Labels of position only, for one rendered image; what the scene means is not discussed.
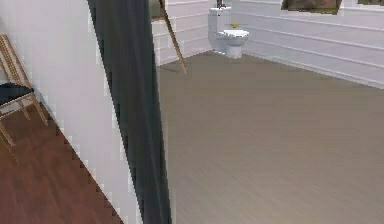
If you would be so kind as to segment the wooden easel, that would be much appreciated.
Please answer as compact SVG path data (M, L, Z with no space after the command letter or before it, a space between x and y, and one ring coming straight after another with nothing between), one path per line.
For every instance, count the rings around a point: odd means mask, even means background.
M178 56L178 60L180 62L181 68L184 74L187 75L188 74L187 66L185 64L171 21L169 19L169 15L167 13L164 0L148 0L148 2L150 7L151 19L165 21L168 33L170 35L175 52Z

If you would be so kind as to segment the white toilet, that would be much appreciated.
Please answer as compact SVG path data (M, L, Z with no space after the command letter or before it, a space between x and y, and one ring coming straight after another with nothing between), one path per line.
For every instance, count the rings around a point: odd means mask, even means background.
M231 7L210 8L208 14L208 41L215 53L232 59L242 57L242 47L249 32L232 28Z

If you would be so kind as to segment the wooden chair with black seat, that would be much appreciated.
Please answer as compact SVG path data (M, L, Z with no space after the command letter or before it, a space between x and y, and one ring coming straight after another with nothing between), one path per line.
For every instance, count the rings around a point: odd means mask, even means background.
M30 120L29 113L23 103L24 99L33 102L45 125L48 125L48 119L43 113L35 90L21 65L8 35L5 33L0 33L0 71L6 78L6 82L0 84L0 137L4 137L11 146L14 146L15 143L3 125L2 120L18 111L22 111L25 118Z

